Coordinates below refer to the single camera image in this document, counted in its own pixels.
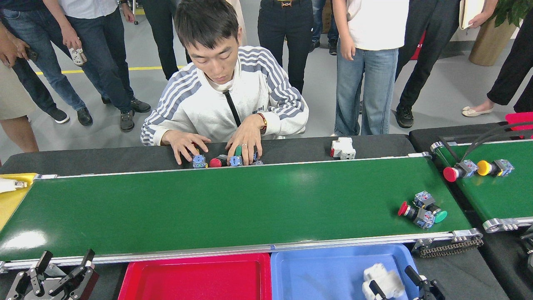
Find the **seated person's left hand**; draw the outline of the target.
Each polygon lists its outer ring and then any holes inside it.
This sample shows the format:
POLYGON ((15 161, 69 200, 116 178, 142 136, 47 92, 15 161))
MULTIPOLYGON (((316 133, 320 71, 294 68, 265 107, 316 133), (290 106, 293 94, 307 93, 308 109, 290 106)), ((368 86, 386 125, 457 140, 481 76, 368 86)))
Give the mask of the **seated person's left hand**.
POLYGON ((258 152, 258 157, 261 157, 263 149, 260 131, 263 127, 264 120, 259 114, 253 114, 245 118, 225 146, 228 156, 234 156, 236 148, 241 146, 244 165, 249 165, 253 162, 253 155, 256 151, 258 152))

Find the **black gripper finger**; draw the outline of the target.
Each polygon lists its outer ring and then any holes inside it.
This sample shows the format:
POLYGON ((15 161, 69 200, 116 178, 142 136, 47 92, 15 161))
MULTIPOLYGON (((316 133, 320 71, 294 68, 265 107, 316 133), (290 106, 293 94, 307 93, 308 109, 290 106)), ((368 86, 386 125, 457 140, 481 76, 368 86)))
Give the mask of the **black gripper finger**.
POLYGON ((436 280, 429 281, 424 275, 419 275, 411 265, 405 268, 405 273, 418 287, 418 295, 414 300, 445 300, 445 295, 436 280))
POLYGON ((381 290, 378 283, 375 280, 370 282, 370 289, 373 294, 373 300, 387 300, 386 294, 381 290))

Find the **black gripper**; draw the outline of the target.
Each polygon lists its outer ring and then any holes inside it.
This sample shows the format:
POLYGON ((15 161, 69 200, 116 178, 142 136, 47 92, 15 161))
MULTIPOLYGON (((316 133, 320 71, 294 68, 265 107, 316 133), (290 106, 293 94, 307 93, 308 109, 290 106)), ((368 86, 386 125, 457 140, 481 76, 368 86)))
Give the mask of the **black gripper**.
POLYGON ((92 260, 95 252, 88 249, 81 265, 65 277, 51 277, 46 273, 53 254, 44 251, 40 260, 28 271, 20 271, 15 276, 6 300, 88 300, 99 274, 92 260))

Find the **seated person's right hand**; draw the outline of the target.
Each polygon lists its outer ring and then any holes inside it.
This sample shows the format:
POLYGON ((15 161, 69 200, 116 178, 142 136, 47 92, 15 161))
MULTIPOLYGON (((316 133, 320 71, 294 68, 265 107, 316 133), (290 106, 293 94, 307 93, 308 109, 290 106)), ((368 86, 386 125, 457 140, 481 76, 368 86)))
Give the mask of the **seated person's right hand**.
POLYGON ((199 155, 199 150, 208 152, 206 143, 210 143, 211 139, 203 135, 193 134, 188 132, 181 132, 178 130, 168 130, 161 138, 161 145, 170 145, 175 159, 179 165, 182 164, 182 158, 191 162, 193 157, 199 155))

